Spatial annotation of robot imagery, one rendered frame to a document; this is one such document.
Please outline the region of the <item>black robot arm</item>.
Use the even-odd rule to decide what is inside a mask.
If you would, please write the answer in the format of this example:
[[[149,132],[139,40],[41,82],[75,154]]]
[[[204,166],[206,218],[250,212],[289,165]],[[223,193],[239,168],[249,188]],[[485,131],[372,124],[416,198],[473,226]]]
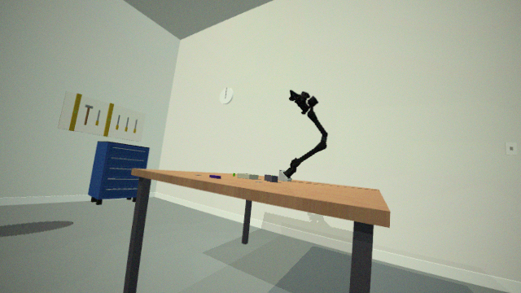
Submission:
[[[307,97],[307,98],[310,98],[310,94],[306,91],[302,91],[301,93],[301,97],[304,98],[304,95]],[[306,114],[306,112],[308,112],[308,118],[314,122],[314,124],[317,126],[317,128],[320,130],[320,132],[322,133],[322,140],[320,143],[318,143],[315,148],[313,148],[311,151],[309,151],[308,153],[306,153],[305,155],[301,156],[299,159],[295,158],[291,161],[290,163],[290,168],[286,171],[286,172],[283,172],[287,178],[290,178],[290,176],[294,173],[296,173],[296,168],[303,162],[305,161],[306,159],[308,159],[309,157],[311,157],[312,155],[316,154],[317,152],[319,151],[323,151],[327,148],[327,140],[326,140],[326,137],[327,137],[327,132],[326,130],[324,129],[324,127],[322,126],[322,124],[320,123],[320,121],[318,120],[317,118],[317,115],[315,113],[315,111],[313,110],[314,109],[314,106],[318,103],[318,101],[316,100],[316,98],[314,97],[314,95],[308,100],[308,104],[306,103],[306,105],[304,107],[302,107],[302,114]],[[309,111],[310,109],[310,111]]]

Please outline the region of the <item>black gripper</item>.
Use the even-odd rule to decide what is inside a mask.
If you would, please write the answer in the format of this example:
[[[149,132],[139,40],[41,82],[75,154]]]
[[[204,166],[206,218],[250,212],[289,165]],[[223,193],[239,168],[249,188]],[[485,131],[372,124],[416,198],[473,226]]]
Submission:
[[[294,90],[290,90],[291,97],[289,98],[291,101],[295,100],[295,103],[297,103],[298,107],[302,108],[306,105],[307,97],[304,95],[304,98],[301,97],[302,94],[297,94]]]

